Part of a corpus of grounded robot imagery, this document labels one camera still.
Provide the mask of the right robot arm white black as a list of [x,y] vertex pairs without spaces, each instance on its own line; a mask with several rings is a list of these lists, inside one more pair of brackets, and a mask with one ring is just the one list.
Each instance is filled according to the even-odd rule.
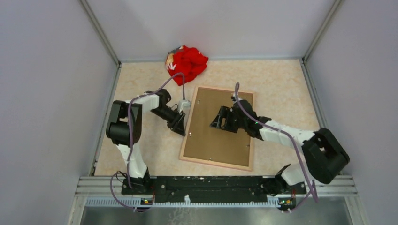
[[237,133],[243,129],[250,137],[281,144],[295,150],[297,164],[285,165],[271,181],[261,185],[266,193],[288,193],[301,182],[329,184],[348,165],[350,157],[327,128],[302,130],[258,116],[243,99],[233,100],[232,107],[221,106],[210,127]]

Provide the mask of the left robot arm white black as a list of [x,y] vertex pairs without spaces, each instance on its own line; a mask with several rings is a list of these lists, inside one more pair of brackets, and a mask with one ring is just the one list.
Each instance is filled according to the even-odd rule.
[[171,95],[166,89],[146,92],[130,102],[115,100],[112,103],[107,122],[106,136],[121,152],[126,163],[125,186],[144,194],[149,191],[152,181],[147,165],[143,161],[139,140],[142,133],[142,118],[151,112],[166,121],[167,127],[181,136],[185,136],[184,108],[190,107],[190,101],[181,99],[176,108],[168,106]]

